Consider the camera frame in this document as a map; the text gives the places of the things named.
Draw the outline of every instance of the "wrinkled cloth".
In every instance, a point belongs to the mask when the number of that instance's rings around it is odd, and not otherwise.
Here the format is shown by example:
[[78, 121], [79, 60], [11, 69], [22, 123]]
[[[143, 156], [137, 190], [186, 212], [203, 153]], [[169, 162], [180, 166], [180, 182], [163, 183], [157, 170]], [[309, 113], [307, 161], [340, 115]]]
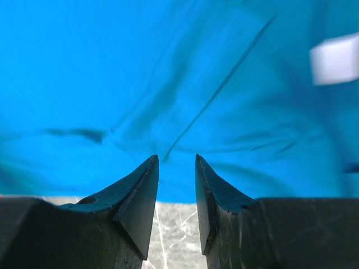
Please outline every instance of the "wrinkled cloth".
[[0, 2], [0, 193], [87, 196], [152, 154], [195, 202], [195, 154], [253, 197], [354, 197], [357, 81], [309, 51], [357, 0]]

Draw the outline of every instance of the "metal tool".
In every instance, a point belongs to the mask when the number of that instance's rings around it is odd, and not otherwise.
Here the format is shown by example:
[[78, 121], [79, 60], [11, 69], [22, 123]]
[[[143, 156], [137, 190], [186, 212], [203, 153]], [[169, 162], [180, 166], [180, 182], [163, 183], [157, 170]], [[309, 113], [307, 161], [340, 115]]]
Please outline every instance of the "metal tool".
[[141, 268], [157, 196], [156, 155], [77, 204], [0, 199], [0, 268]]
[[359, 199], [253, 200], [199, 155], [196, 197], [208, 268], [359, 268]]

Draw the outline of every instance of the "gray veined marble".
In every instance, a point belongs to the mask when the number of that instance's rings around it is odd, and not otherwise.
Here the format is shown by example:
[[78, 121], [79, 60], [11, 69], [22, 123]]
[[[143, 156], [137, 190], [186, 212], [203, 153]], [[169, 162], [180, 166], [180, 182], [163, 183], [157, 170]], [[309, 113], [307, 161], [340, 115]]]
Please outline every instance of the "gray veined marble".
[[156, 203], [148, 260], [142, 269], [206, 269], [196, 205]]

